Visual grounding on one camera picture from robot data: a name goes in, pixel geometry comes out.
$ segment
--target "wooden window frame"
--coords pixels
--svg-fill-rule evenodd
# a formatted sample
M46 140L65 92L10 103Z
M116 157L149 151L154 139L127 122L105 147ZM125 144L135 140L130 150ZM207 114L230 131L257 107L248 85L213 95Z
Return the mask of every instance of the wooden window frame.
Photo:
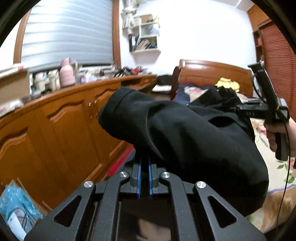
M20 63L22 59L22 44L25 35L25 29L30 16L31 10L27 12L21 19L20 26L17 31L15 40L15 51L13 55L13 63ZM120 41L119 41L119 0L112 3L112 44L113 44L113 60L118 68L121 68L120 59Z

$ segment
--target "gray roller blind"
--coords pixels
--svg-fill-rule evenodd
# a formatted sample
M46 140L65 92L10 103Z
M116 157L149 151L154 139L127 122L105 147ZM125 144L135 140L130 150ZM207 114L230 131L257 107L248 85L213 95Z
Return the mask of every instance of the gray roller blind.
M32 8L22 45L31 72L57 68L71 57L79 64L111 64L111 0L41 0Z

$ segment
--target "wooden headboard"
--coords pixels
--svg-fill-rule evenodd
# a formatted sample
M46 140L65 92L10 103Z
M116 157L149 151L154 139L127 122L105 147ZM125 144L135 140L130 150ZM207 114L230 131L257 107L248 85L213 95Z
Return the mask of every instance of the wooden headboard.
M248 97L253 96L252 73L237 66L203 60L180 60L172 76L172 90L176 84L194 83L197 85L215 85L221 77L239 83L239 91Z

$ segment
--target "cabinet door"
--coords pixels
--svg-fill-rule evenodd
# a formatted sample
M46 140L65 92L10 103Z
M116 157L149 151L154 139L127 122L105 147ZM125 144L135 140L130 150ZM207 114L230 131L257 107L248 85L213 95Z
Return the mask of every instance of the cabinet door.
M104 163L109 164L118 157L118 154L126 148L126 142L118 140L109 135L98 123L99 112L103 105L107 103L110 96L120 87L120 83L109 84L96 87L91 90L94 98L94 111L96 119L93 122L93 129L97 132L97 143L104 156Z
M12 180L40 205L55 208L66 198L33 111L0 128L2 190Z
M88 94L83 91L48 103L41 107L39 116L51 154L59 162L66 181L72 184L68 194L102 167L90 126L93 111Z

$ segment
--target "ceiling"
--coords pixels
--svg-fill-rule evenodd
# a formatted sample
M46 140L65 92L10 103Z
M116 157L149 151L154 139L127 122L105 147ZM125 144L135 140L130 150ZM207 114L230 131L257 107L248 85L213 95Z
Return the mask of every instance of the ceiling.
M148 1L155 1L155 0L137 0L139 4L146 3ZM225 4L229 4L231 6L236 7L237 9L248 11L254 3L251 0L213 0L217 2L222 2Z

